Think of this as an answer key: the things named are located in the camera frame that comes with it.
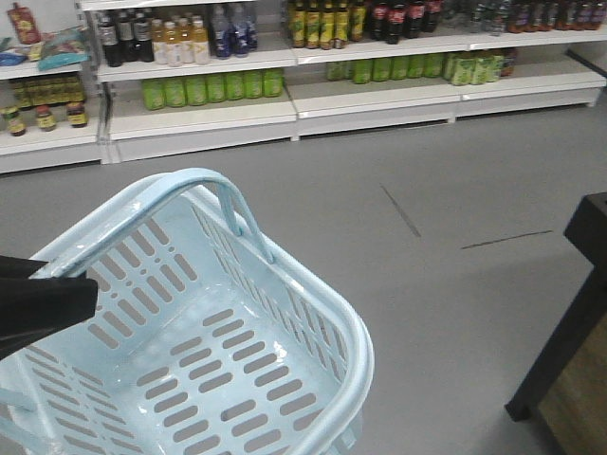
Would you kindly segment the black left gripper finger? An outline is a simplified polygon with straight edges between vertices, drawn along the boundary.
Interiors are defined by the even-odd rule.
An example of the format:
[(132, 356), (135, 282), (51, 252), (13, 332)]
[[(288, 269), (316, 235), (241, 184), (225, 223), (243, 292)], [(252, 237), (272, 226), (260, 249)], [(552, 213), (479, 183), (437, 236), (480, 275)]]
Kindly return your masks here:
[(1, 280), (1, 357), (95, 315), (98, 284), (87, 278)]

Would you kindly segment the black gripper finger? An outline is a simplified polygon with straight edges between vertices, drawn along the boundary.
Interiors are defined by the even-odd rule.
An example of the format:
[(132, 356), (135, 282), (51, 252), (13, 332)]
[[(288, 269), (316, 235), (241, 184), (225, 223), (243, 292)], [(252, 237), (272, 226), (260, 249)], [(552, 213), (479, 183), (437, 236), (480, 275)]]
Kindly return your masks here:
[(0, 256), (0, 278), (28, 279), (44, 265), (46, 265), (45, 261)]

